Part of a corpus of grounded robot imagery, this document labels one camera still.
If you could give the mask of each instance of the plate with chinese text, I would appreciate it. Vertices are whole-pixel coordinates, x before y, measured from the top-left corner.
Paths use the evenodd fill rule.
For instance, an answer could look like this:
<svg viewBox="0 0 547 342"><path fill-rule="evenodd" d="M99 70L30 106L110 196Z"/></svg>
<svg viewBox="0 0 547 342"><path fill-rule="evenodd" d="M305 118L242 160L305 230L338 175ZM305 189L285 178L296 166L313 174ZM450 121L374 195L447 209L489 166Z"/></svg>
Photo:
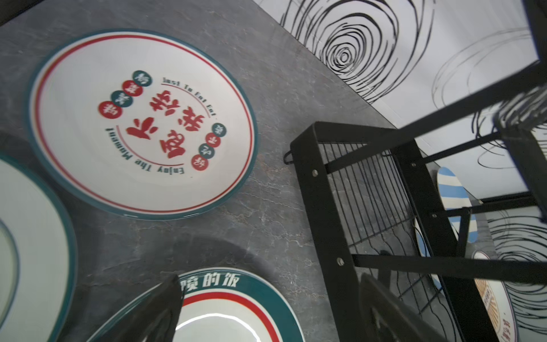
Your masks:
<svg viewBox="0 0 547 342"><path fill-rule="evenodd" d="M458 177L449 168L441 167L437 172L437 187L439 188L439 195L446 210L471 207L471 200L467 195L467 191L459 182ZM452 225L454 234L458 237L460 216L449 217L448 219ZM471 215L467 242L475 242L477 237L477 220L475 215Z"/></svg>
<svg viewBox="0 0 547 342"><path fill-rule="evenodd" d="M209 268L179 276L187 289L174 342L304 342L293 310L270 283L234 268ZM150 290L111 317L93 342L136 307Z"/></svg>
<svg viewBox="0 0 547 342"><path fill-rule="evenodd" d="M490 259L481 251L473 253L473 258ZM504 283L497 280L475 279L475 284L499 341L518 341L515 314Z"/></svg>
<svg viewBox="0 0 547 342"><path fill-rule="evenodd" d="M53 342L74 291L74 231L36 175L1 154L0 175L0 341Z"/></svg>
<svg viewBox="0 0 547 342"><path fill-rule="evenodd" d="M141 219L203 213L253 167L257 127L233 77L196 48L139 30L79 38L38 68L28 125L64 187Z"/></svg>

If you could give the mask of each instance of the red stripe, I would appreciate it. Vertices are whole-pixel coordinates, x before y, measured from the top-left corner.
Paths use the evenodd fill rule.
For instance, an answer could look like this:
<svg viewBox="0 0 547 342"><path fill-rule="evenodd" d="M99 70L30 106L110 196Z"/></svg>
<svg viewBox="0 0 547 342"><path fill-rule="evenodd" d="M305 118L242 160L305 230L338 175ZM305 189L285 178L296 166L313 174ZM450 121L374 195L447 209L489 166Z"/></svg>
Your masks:
<svg viewBox="0 0 547 342"><path fill-rule="evenodd" d="M279 342L279 337L277 336L277 332L274 329L274 326L266 316L266 314L258 308L252 301L243 298L237 294L229 293L229 292L207 292L207 293L201 293L197 295L193 295L192 297L184 298L184 304L183 307L190 305L192 303L200 302L202 300L207 299L225 299L225 300L231 300L232 302L239 303L246 308L248 308L250 311L252 311L255 315L258 316L258 318L262 321L262 324L266 327L266 330L268 331L268 334L270 335L270 338L272 339L272 342Z"/></svg>
<svg viewBox="0 0 547 342"><path fill-rule="evenodd" d="M202 60L203 62L207 63L210 67L212 67L216 72L218 72L223 78L224 80L226 80L226 82L228 82L228 84L230 85L230 87L232 87L233 91L236 93L237 97L239 98L240 102L241 102L241 105L243 106L243 109L245 110L245 113L247 115L247 121L248 121L248 125L249 125L249 131L251 132L251 143L249 145L249 154L247 156L247 161L245 162L245 166L243 167L243 170L241 171L241 173L239 174L239 176L236 178L236 180L226 189L224 190L222 193L220 193L219 195L217 195L216 197L206 201L206 202L203 202L201 204L198 204L198 205L195 205L195 206L192 206L192 207L188 207L188 208L183 208L183 209L175 209L175 210L146 210L146 209L141 209L141 208L134 208L134 207L130 207L130 206L126 206L126 205L123 205L123 204L120 204L120 203L116 203L114 201L110 201L96 193L94 193L93 191L91 191L90 189L88 189L87 187L85 187L83 184L81 184L80 182L78 182L62 165L61 163L55 158L55 156L53 155L53 153L51 152L51 150L49 149L49 146L47 145L46 141L45 141L45 138L44 138L44 134L43 134L43 131L42 131L42 127L40 126L40 111L39 111L39 105L40 105L40 96L42 95L42 90L43 90L43 87L44 87L44 84L45 82L47 81L48 77L50 76L50 74L52 73L52 71L55 69L55 67L62 61L64 60L66 57L68 57L70 54L78 51L79 49L83 48L83 47L86 47L87 45L91 45L91 44L94 44L94 43L97 43L97 42L101 42L103 40L109 40L109 39L117 39L117 38L138 38L138 39L148 39L148 40L154 40L156 42L160 42L160 43L164 43L164 44L168 44L168 45L171 45L175 48L178 48L178 49L181 49L181 50L184 50L192 55L194 55L195 57L199 58L200 60ZM197 207L201 207L203 205L206 205L214 200L216 200L217 198L221 197L222 195L224 195L226 192L229 191L229 189L231 187L233 187L240 179L241 177L243 176L246 168L247 168L247 165L249 164L249 161L251 159L251 151L252 151L252 148L253 148L253 132L252 132L252 124L251 124L251 116L249 115L249 112L247 111L247 108L245 106L245 103L243 101L243 99L241 98L239 92L234 88L234 86L232 85L232 83L228 80L228 78L226 78L226 76L224 76L222 74L222 72L220 72L218 69L215 68L215 65L211 64L208 60L204 59L203 57L201 57L200 55L194 53L193 51L191 50L188 50L184 47L181 47L177 44L174 44L174 43L171 43L171 42L167 42L165 40L161 40L159 38L154 38L154 37L147 37L147 36L137 36L137 35L134 35L134 34L118 34L118 35L115 35L115 36L107 36L107 37L101 37L101 38L96 38L96 39L93 39L93 40L89 40L85 43L82 43L80 45L77 45L76 47L73 47L72 49L70 49L69 51L65 52L64 54L62 54L59 58L57 58L57 60L55 60L48 68L48 70L46 71L46 73L44 74L42 80L40 81L39 85L38 85L38 90L37 90L37 94L36 94L36 102L34 104L34 113L35 113L35 122L36 122L36 127L38 129L38 137L42 143L42 145L44 146L45 148L45 151L47 153L47 155L49 156L49 158L53 161L53 163L57 166L58 169L61 170L61 172L67 177L69 178L73 183L77 184L81 189L85 190L86 192L94 195L95 197L103 200L104 202L107 202L107 203L110 203L110 204L113 204L115 206L119 206L119 207L122 207L122 208L125 208L125 209L129 209L129 210L133 210L133 211L141 211L141 212L151 212L151 213L174 213L174 212L183 212L183 211L188 211L188 210L192 210L192 209L195 209Z"/></svg>

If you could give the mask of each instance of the gray marble countertop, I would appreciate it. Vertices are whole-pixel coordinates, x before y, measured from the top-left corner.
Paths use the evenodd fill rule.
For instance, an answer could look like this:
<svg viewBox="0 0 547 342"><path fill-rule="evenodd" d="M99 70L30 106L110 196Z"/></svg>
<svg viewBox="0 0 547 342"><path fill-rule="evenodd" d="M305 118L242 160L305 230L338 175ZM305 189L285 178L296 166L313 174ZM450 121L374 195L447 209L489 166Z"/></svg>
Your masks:
<svg viewBox="0 0 547 342"><path fill-rule="evenodd" d="M106 28L184 40L241 84L259 153L225 204L178 221L137 221L80 201L42 170L24 129L30 76L54 48ZM167 274L207 266L266 278L293 307L306 340L338 341L296 174L282 156L314 121L390 125L252 0L46 0L0 27L0 47L0 131L9 134L2 148L54 188L77 237L77 286L61 341L86 340Z"/></svg>

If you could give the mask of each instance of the dish rack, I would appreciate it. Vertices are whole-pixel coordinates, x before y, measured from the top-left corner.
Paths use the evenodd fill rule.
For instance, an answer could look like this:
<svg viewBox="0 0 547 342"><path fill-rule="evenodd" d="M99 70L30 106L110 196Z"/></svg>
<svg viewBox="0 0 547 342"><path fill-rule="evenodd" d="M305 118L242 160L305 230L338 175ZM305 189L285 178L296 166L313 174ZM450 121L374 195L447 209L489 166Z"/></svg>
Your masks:
<svg viewBox="0 0 547 342"><path fill-rule="evenodd" d="M393 340L386 328L407 340L498 341L474 278L547 285L547 263L464 257L472 214L538 206L547 218L547 160L531 133L547 120L547 19L524 4L538 62L401 129L316 122L290 144L283 160L296 169L340 341ZM416 137L494 105L491 134L422 157ZM496 140L529 191L445 210L426 164ZM431 257L418 252L414 220Z"/></svg>

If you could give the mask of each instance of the ceramic plate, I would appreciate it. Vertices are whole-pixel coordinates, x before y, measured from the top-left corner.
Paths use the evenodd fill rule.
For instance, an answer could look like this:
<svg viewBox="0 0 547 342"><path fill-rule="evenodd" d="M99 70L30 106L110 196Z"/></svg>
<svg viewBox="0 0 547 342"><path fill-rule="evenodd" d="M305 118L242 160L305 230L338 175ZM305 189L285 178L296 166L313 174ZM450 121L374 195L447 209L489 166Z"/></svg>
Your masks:
<svg viewBox="0 0 547 342"><path fill-rule="evenodd" d="M458 177L447 167L441 167L437 173L437 186L439 187L439 195L443 202L444 208L459 209L462 207L471 207L471 200L467 195L467 191L459 182ZM454 234L458 237L460 216L449 217L449 221L454 229ZM471 215L469 222L468 242L477 240L477 221L475 215Z"/></svg>
<svg viewBox="0 0 547 342"><path fill-rule="evenodd" d="M179 279L187 294L174 342L304 342L293 310L261 277L233 268L208 268L185 273ZM109 330L150 290L118 311L88 342Z"/></svg>
<svg viewBox="0 0 547 342"><path fill-rule="evenodd" d="M28 99L33 146L83 200L143 219L225 201L257 153L251 106L196 48L137 30L94 33L38 68Z"/></svg>
<svg viewBox="0 0 547 342"><path fill-rule="evenodd" d="M429 254L429 250L426 247L426 243L423 239L422 230L420 229L420 225L418 224L418 220L414 219L414 232L416 233L416 242L418 243L418 250L420 251L420 255L423 257L430 257L431 254ZM441 282L439 280L439 277L436 274L431 274L431 279L433 279L433 284L436 288L442 289Z"/></svg>
<svg viewBox="0 0 547 342"><path fill-rule="evenodd" d="M474 259L489 259L481 251L473 254ZM518 330L511 300L505 285L496 280L475 279L488 316L500 342L514 342L518 340Z"/></svg>
<svg viewBox="0 0 547 342"><path fill-rule="evenodd" d="M76 244L56 195L0 155L0 341L55 341L70 306Z"/></svg>

